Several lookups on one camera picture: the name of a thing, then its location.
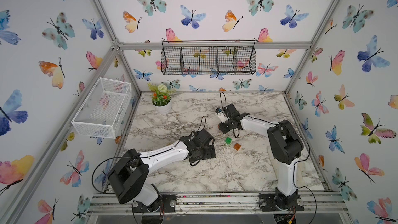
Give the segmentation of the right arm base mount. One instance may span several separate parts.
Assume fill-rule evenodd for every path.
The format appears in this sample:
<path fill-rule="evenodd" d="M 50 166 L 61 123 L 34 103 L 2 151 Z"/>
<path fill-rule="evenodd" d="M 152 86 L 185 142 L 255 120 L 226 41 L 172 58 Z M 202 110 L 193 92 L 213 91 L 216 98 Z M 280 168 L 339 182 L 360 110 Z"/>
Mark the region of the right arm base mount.
<path fill-rule="evenodd" d="M 304 211 L 304 202 L 297 189 L 293 194 L 285 196 L 276 188 L 273 194 L 259 194 L 259 208 L 263 212 Z"/>

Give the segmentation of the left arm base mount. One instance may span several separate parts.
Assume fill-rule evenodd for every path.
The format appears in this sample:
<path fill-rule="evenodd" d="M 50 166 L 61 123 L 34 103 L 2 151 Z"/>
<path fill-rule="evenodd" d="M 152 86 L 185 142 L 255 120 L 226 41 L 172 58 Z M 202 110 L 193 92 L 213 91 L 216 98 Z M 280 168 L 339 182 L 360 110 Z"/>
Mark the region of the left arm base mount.
<path fill-rule="evenodd" d="M 162 210 L 165 213 L 174 213 L 176 205 L 176 195 L 161 194 L 160 197 L 158 197 L 149 206 L 146 206 L 141 202 L 134 201 L 132 211 L 135 213 L 154 213 Z"/>

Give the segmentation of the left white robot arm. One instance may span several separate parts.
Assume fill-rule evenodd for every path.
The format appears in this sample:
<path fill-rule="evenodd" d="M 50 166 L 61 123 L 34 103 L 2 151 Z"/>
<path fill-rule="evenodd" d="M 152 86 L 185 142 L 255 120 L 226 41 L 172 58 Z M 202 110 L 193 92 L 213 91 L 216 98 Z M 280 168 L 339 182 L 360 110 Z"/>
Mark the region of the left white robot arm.
<path fill-rule="evenodd" d="M 130 149 L 109 171 L 107 179 L 120 204 L 136 201 L 148 207 L 156 205 L 162 196 L 156 186 L 147 182 L 148 175 L 178 161 L 188 160 L 194 167 L 203 160 L 213 159 L 214 143 L 214 137 L 202 129 L 157 150 L 139 153 Z"/>

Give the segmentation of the green lego brick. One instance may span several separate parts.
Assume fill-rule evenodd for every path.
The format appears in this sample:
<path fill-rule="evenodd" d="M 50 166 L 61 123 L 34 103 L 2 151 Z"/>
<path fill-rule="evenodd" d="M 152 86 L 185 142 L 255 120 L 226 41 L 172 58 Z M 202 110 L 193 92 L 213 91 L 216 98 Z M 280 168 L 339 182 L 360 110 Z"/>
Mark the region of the green lego brick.
<path fill-rule="evenodd" d="M 230 137 L 227 137 L 225 143 L 230 145 L 232 143 L 232 139 Z"/>

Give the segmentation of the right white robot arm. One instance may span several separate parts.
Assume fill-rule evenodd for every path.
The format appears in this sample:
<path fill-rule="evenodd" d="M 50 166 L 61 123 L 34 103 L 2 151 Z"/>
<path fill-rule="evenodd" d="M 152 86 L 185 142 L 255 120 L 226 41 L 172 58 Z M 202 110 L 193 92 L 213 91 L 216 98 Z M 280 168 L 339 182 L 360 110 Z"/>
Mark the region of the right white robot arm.
<path fill-rule="evenodd" d="M 291 122 L 288 120 L 271 122 L 253 117 L 249 113 L 240 114 L 233 104 L 224 108 L 219 107 L 215 113 L 221 121 L 218 128 L 224 134 L 238 129 L 268 137 L 272 155 L 278 161 L 277 193 L 285 197 L 295 194 L 296 166 L 304 144 Z"/>

